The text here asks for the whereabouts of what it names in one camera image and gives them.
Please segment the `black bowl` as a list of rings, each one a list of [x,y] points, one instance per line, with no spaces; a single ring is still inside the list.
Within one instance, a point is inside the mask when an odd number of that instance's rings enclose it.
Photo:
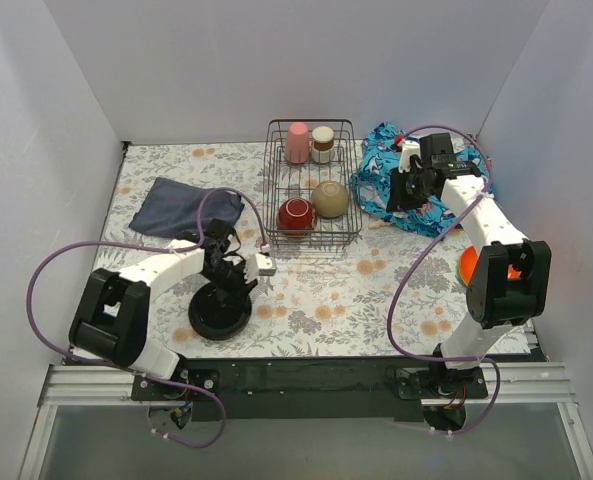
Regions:
[[[247,326],[251,313],[252,302],[248,294],[229,294],[213,283],[202,286],[188,307],[193,330],[213,341],[238,335]]]

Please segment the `beige ceramic bowl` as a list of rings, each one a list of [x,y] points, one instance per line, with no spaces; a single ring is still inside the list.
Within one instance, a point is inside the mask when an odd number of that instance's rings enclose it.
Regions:
[[[339,182],[325,181],[312,191],[311,203],[319,217],[337,218],[349,208],[349,192]]]

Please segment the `red bowl cream inside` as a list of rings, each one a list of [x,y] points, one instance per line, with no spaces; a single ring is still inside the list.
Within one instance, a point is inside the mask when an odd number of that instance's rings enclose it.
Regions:
[[[294,238],[302,238],[313,232],[316,222],[313,204],[300,197],[283,202],[276,220],[279,232]]]

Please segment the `black wire dish rack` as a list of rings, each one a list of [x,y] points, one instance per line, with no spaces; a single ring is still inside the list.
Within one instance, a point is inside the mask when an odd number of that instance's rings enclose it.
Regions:
[[[359,162],[351,121],[274,119],[264,158],[264,228],[274,250],[335,252],[358,237],[362,216],[351,176]]]

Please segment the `steel cup brown band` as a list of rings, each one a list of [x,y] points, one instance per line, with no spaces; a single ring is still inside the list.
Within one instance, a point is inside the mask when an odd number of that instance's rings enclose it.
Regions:
[[[334,157],[335,137],[329,126],[318,126],[311,132],[310,157],[319,164],[328,164]]]

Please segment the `pink plastic cup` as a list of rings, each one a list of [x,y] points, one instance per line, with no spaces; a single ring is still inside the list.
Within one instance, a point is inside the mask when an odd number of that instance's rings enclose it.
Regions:
[[[285,142],[285,159],[300,165],[306,163],[310,154],[309,130],[305,123],[294,122],[289,126]]]

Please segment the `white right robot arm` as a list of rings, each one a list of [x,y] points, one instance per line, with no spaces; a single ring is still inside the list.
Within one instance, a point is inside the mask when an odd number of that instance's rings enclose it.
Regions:
[[[551,249],[509,221],[489,191],[491,168],[458,159],[448,131],[419,140],[399,135],[392,148],[400,160],[390,172],[389,210],[417,207],[435,196],[455,215],[476,253],[464,319],[424,359],[425,367],[396,371],[400,393],[405,398],[447,398],[480,389],[480,363],[494,344],[542,314]]]

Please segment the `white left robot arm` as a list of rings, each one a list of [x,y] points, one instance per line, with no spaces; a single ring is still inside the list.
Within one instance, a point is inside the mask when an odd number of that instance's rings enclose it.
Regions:
[[[190,276],[208,280],[188,307],[191,327],[208,340],[227,340],[240,333],[252,313],[251,291],[258,285],[255,257],[233,263],[229,250],[235,228],[210,222],[205,242],[196,234],[174,239],[170,253],[157,254],[119,271],[92,272],[69,330],[69,341],[116,366],[154,377],[154,387],[169,400],[189,386],[179,369],[181,356],[148,336],[150,304]]]

